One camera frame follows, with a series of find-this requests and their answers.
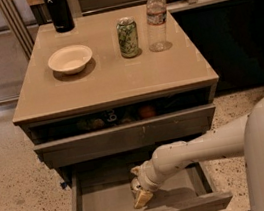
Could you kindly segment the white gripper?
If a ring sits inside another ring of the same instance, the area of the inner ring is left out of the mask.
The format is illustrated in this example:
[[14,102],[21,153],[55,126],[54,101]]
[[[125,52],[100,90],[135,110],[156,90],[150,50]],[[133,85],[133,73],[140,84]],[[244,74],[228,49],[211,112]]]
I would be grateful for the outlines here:
[[133,167],[130,172],[138,177],[138,182],[141,185],[140,190],[135,192],[134,197],[134,208],[141,209],[146,207],[147,203],[151,201],[153,192],[161,186],[161,176],[155,169],[154,164],[151,160],[143,162],[142,165]]

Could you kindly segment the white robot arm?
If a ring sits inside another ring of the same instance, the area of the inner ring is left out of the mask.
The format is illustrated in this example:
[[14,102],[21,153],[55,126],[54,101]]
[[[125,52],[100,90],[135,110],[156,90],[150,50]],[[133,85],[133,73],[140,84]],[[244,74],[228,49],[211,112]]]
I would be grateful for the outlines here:
[[264,211],[264,98],[248,114],[192,141],[175,141],[154,150],[151,159],[132,168],[135,208],[141,209],[163,183],[189,164],[244,157],[251,211]]

